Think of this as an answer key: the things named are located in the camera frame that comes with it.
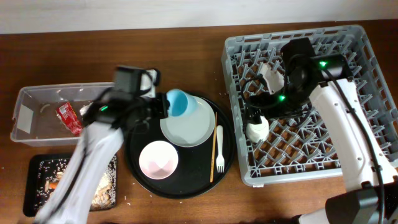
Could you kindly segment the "light blue cup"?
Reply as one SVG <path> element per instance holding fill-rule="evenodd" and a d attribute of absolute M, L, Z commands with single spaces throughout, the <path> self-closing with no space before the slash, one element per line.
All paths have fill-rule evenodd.
<path fill-rule="evenodd" d="M 197 101 L 194 96 L 179 90 L 173 89 L 166 93 L 166 97 L 170 106 L 168 108 L 169 116 L 188 116 L 197 108 Z"/>

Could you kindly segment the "food scraps with rice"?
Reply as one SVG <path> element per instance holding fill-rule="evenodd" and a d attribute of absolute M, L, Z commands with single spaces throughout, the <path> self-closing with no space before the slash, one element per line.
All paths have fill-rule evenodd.
<path fill-rule="evenodd" d="M 55 189 L 49 189 L 50 182 L 60 182 L 69 158 L 47 159 L 39 163 L 37 174 L 37 187 L 34 193 L 33 209 L 37 212 L 52 196 Z M 109 162 L 100 182 L 96 188 L 95 196 L 91 201 L 91 211 L 113 208 L 116 204 L 116 170 L 117 157 Z"/>

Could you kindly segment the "white tissue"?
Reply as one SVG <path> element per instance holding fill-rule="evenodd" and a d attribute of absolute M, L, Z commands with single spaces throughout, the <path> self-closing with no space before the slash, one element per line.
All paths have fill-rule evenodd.
<path fill-rule="evenodd" d="M 88 105 L 84 105 L 80 108 L 79 112 L 81 116 L 84 116 L 86 114 L 86 112 L 89 110 L 91 104 Z"/>

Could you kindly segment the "pink bowl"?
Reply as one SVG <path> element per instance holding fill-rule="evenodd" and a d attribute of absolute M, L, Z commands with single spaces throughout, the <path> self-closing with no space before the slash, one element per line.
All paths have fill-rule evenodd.
<path fill-rule="evenodd" d="M 142 173 L 154 180 L 161 180 L 174 173 L 179 157 L 176 148 L 166 141 L 154 141 L 146 145 L 139 156 Z"/>

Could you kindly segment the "red snack wrapper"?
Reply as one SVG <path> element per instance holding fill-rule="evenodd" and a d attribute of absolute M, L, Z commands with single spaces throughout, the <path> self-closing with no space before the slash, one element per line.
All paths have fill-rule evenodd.
<path fill-rule="evenodd" d="M 55 112 L 59 120 L 74 136 L 81 134 L 83 126 L 69 102 L 61 105 Z"/>

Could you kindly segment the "cream paper cup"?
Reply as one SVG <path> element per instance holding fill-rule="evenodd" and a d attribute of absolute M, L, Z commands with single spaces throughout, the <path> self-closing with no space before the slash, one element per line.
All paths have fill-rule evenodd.
<path fill-rule="evenodd" d="M 267 139 L 269 135 L 269 122 L 264 116 L 260 116 L 260 124 L 246 125 L 246 137 L 253 143 Z"/>

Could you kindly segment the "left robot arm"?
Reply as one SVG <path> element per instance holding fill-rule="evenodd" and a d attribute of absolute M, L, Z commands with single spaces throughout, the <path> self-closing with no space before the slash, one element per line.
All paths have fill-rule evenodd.
<path fill-rule="evenodd" d="M 121 91 L 109 87 L 83 117 L 83 131 L 53 195 L 37 212 L 35 223 L 86 223 L 91 201 L 125 134 L 154 118 L 166 118 L 164 93 Z"/>

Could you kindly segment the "orange carrot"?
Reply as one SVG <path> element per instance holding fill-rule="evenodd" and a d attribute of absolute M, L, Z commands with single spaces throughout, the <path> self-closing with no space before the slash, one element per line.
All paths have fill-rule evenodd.
<path fill-rule="evenodd" d="M 48 188 L 49 189 L 56 189 L 57 185 L 58 185 L 58 182 L 50 182 L 48 184 Z"/>

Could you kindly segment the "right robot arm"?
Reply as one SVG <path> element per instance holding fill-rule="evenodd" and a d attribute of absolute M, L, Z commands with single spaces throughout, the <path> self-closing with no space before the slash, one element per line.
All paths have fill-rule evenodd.
<path fill-rule="evenodd" d="M 397 171 L 382 153 L 359 103 L 354 76 L 344 56 L 317 56 L 308 38 L 282 49 L 285 77 L 256 80 L 268 91 L 244 98 L 246 135 L 264 141 L 271 118 L 294 118 L 302 106 L 315 108 L 331 138 L 346 192 L 329 198 L 324 208 L 299 215 L 297 223 L 396 223 Z"/>

